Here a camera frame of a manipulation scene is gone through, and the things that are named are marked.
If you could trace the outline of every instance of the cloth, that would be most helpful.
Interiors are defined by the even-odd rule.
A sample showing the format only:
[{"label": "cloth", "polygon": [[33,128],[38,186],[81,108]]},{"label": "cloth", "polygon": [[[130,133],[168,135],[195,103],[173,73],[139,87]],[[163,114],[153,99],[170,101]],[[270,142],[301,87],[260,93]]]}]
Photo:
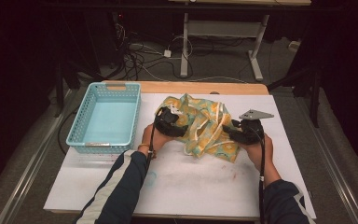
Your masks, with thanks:
[{"label": "cloth", "polygon": [[[131,223],[145,174],[143,153],[134,150],[122,153],[74,223]],[[266,187],[264,195],[269,224],[315,223],[305,210],[301,191],[293,183],[275,181]]]},{"label": "cloth", "polygon": [[235,161],[240,149],[223,131],[222,125],[234,128],[224,104],[195,99],[186,93],[180,99],[167,97],[159,108],[170,105],[183,112],[176,125],[188,125],[186,134],[177,138],[186,144],[186,154],[200,158],[204,153],[209,153],[226,161]]}]

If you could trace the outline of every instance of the striped sleeve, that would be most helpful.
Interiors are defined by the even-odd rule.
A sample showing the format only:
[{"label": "striped sleeve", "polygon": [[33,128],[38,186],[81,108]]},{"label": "striped sleeve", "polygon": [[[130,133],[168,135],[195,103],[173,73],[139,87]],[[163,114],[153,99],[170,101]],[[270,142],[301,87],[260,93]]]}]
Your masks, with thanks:
[{"label": "striped sleeve", "polygon": [[304,195],[293,183],[277,180],[264,191],[264,210],[269,224],[315,223],[305,210]]},{"label": "striped sleeve", "polygon": [[122,153],[74,223],[130,223],[145,173],[143,153],[134,150]]}]

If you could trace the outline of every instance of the light blue plastic basket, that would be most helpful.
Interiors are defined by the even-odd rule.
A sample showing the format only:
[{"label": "light blue plastic basket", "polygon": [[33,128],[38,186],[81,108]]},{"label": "light blue plastic basket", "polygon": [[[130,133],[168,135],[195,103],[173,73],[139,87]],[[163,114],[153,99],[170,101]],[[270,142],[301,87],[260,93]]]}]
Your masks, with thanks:
[{"label": "light blue plastic basket", "polygon": [[66,144],[79,153],[119,154],[133,148],[140,105],[139,83],[89,84]]}]

